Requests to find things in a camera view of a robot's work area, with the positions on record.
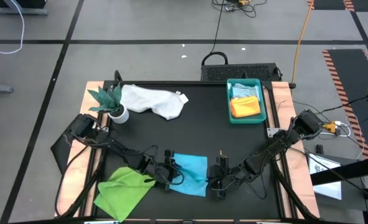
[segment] green towel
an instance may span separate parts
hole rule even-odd
[[[122,167],[116,170],[107,182],[98,184],[99,194],[94,204],[115,220],[123,222],[140,202],[155,181],[145,183],[148,175]]]

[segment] white towel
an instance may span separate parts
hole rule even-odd
[[[177,93],[166,90],[149,90],[136,85],[122,87],[121,103],[128,110],[137,113],[151,109],[152,112],[166,120],[178,117],[184,106]]]

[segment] blue cloth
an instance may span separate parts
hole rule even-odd
[[[208,185],[206,172],[208,170],[208,158],[205,156],[192,156],[175,153],[174,159],[176,163],[181,167],[179,171],[183,172],[185,177],[184,182],[180,185],[170,184],[170,189],[177,192],[194,195],[194,196],[206,196],[206,186]],[[178,176],[173,179],[173,183],[179,183],[182,181],[182,176]]]
[[[260,101],[259,87],[245,86],[239,83],[235,83],[231,88],[231,98],[242,98],[248,96],[256,96]]]

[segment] teal bin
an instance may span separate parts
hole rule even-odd
[[[260,96],[260,114],[256,114],[253,116],[248,116],[244,118],[235,118],[231,114],[231,107],[230,107],[230,101],[231,101],[231,87],[235,83],[240,83],[242,85],[246,86],[258,86],[259,87],[259,96]],[[230,78],[227,80],[227,101],[228,101],[228,116],[229,116],[229,122],[232,124],[258,124],[260,122],[263,122],[267,115],[265,113],[265,106],[264,106],[264,97],[263,97],[263,89],[260,84],[260,80],[258,78]]]

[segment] concrete floor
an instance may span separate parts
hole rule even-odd
[[[77,4],[78,0],[49,1],[49,16],[25,16],[25,39],[63,40]],[[218,38],[297,40],[307,9],[306,1],[269,0],[257,7],[255,19],[241,12],[223,13]],[[368,35],[368,12],[358,15]],[[218,16],[209,0],[85,0],[72,39],[211,40]],[[17,16],[0,16],[0,39],[17,40],[20,33],[21,20]],[[304,39],[362,40],[349,11],[312,11]],[[0,45],[1,50],[16,48],[18,45]],[[0,95],[0,218],[61,48],[60,44],[25,44],[17,54],[0,55],[0,84],[15,89],[11,95]],[[60,173],[50,146],[79,112],[87,81],[110,80],[117,69],[124,80],[200,80],[200,63],[211,48],[211,44],[71,44],[9,221],[53,217]],[[296,101],[319,109],[340,105],[321,53],[333,48],[366,49],[364,45],[302,45]],[[268,44],[219,44],[215,48],[226,53],[230,63],[275,62],[285,81],[291,79],[295,49],[296,45]],[[222,61],[211,57],[207,63]],[[297,112],[305,109],[301,105],[295,108]],[[346,114],[344,110],[335,110],[326,116],[343,121]],[[323,144],[325,153],[332,156],[355,158],[360,151],[346,138],[304,143],[310,149]],[[363,223],[361,212],[319,206],[324,219]]]

